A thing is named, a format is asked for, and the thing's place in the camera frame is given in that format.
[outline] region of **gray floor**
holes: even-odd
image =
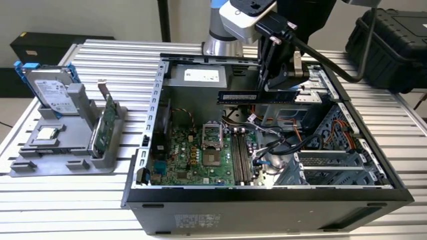
[[[32,100],[32,98],[0,98],[0,122],[13,126]],[[0,142],[9,131],[10,128],[0,124]]]
[[[411,92],[409,94],[401,95],[408,104],[413,107],[417,103],[421,93]],[[28,104],[30,103],[30,98],[0,98],[0,122],[13,125],[18,120]],[[423,102],[416,110],[421,118],[427,118],[427,102]],[[10,128],[0,124],[0,142],[6,137]]]

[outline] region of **slotted aluminum surface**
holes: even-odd
[[[34,128],[37,101],[33,100],[0,145],[0,238],[40,239],[150,239],[129,210],[120,209],[130,155],[141,141],[146,106],[158,53],[198,54],[198,44],[88,40],[68,51],[62,63],[76,65],[86,95],[98,103],[96,82],[105,79],[114,100],[129,109],[112,174],[10,178],[12,159]],[[349,73],[355,67],[345,54],[321,52]],[[244,49],[246,57],[256,48]],[[424,240],[427,239],[427,137],[425,124],[403,99],[364,82],[339,79],[381,150],[403,179],[415,202],[349,233],[301,235],[200,235],[174,239],[312,239]]]

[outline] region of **motherboard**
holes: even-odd
[[[221,141],[221,147],[205,148],[204,140]],[[244,135],[246,148],[256,148],[256,137],[252,132]],[[170,131],[169,153],[166,160],[156,160],[152,166],[150,184],[162,186],[236,184],[233,169],[232,134],[222,131],[213,136],[212,129],[197,130],[193,134],[188,128],[174,127]]]

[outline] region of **ram slot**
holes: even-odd
[[[248,149],[246,149],[246,141],[245,136],[238,135],[238,153],[240,153],[240,165],[241,165],[241,171],[242,171],[242,181],[245,183],[252,181],[252,174],[250,174],[250,168],[249,168],[249,162],[248,162]]]
[[[238,148],[238,137],[232,134],[230,135],[230,154],[232,154],[232,168],[233,168],[233,177],[234,182],[240,184],[242,179],[242,171],[241,171],[241,160],[240,160],[240,148]]]

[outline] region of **circuit board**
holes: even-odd
[[[201,149],[201,133],[198,130],[189,141],[186,128],[173,128],[170,136],[170,150],[165,161],[165,166],[161,166],[164,161],[153,163],[153,174],[150,176],[150,184],[162,186],[176,185],[214,185],[233,186],[233,160],[230,149],[230,134],[222,134],[222,148],[218,151],[217,165],[204,165],[204,157],[206,154]],[[253,144],[254,134],[248,135],[248,144]],[[194,152],[194,164],[190,164],[190,154]],[[158,165],[165,168],[165,171],[158,170]]]
[[[113,137],[116,121],[116,105],[110,96],[108,96],[105,109],[98,121],[96,129],[94,147],[100,153],[104,153],[109,147],[109,143]]]

